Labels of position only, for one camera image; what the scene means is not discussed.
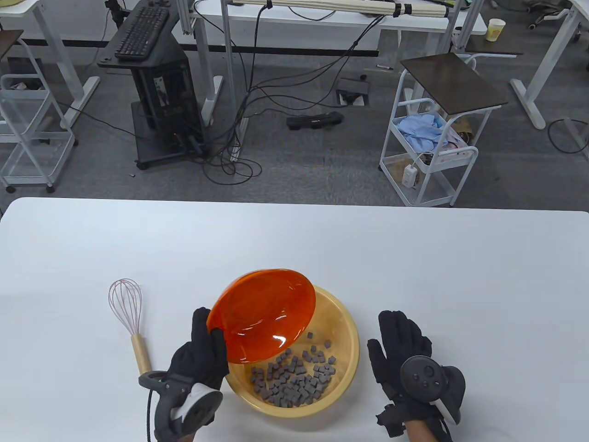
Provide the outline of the person's left hand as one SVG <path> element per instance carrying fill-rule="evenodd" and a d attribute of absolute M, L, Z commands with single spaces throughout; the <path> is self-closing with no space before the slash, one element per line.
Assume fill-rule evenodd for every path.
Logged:
<path fill-rule="evenodd" d="M 221 329 L 208 330 L 210 309 L 200 307 L 193 312 L 191 338 L 175 351 L 165 379 L 182 376 L 219 390 L 229 374 L 227 347 Z"/>

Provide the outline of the person's right hand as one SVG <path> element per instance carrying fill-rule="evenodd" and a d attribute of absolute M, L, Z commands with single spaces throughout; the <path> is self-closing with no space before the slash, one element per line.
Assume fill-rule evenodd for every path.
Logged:
<path fill-rule="evenodd" d="M 381 340 L 368 340 L 367 348 L 375 381 L 391 403 L 376 416 L 377 424 L 387 430 L 390 438 L 406 433 L 412 442 L 451 442 L 441 412 L 414 399 L 401 382 L 403 363 L 412 356 L 431 356 L 431 341 L 402 311 L 381 311 L 378 321 Z"/>

